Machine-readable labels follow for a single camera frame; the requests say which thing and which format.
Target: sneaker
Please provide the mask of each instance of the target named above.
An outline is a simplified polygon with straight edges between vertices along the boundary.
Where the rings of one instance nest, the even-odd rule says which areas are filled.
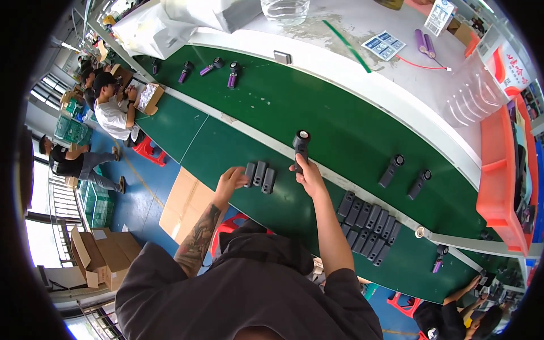
[[[115,155],[115,161],[119,161],[119,150],[115,146],[112,146],[112,153]]]
[[[125,177],[124,176],[119,177],[119,185],[121,186],[120,193],[124,194],[125,193]]]

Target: white t-shirt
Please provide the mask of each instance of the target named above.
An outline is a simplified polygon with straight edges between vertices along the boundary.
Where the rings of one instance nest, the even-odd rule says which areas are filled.
[[[99,104],[95,102],[95,116],[98,124],[102,126],[113,138],[127,140],[130,135],[132,141],[136,141],[140,128],[134,124],[131,128],[127,126],[127,114],[121,110],[115,96],[111,97],[107,103]]]

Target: red wire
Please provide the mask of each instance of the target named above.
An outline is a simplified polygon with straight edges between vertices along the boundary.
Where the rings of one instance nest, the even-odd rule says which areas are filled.
[[[422,69],[428,69],[428,70],[447,70],[448,69],[447,67],[427,67],[427,66],[416,65],[404,59],[403,57],[399,56],[398,54],[397,54],[397,57],[399,57],[400,60],[405,61],[412,66],[421,67]]]

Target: orange plastic tray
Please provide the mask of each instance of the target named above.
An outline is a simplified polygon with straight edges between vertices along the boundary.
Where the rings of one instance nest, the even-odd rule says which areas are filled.
[[[533,182],[530,204],[537,206],[539,174],[531,123],[521,95],[515,98],[525,120],[529,171]],[[525,234],[514,212],[515,154],[514,133],[506,106],[481,122],[481,178],[476,210],[507,244],[508,250],[525,256],[531,247],[533,233]]]

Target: factory floor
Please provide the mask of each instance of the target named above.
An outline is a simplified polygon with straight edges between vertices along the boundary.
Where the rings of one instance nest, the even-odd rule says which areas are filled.
[[[91,138],[91,151],[111,152],[112,146],[117,146],[121,152],[120,162],[109,162],[101,165],[105,176],[115,182],[120,176],[126,179],[125,194],[110,191],[115,201],[112,231],[121,231],[126,226],[137,241],[143,245],[154,242],[163,247],[170,255],[174,255],[178,245],[159,226],[159,219],[164,204],[170,194],[170,189],[180,171],[180,165],[174,160],[166,158],[166,166],[160,167],[126,148],[119,141],[114,140],[100,126],[97,126]],[[234,216],[236,209],[228,211],[225,219]],[[211,262],[208,253],[204,265]],[[416,323],[401,314],[386,302],[394,292],[379,287],[369,300],[372,308],[380,318],[384,331],[384,340],[416,340],[418,327]]]

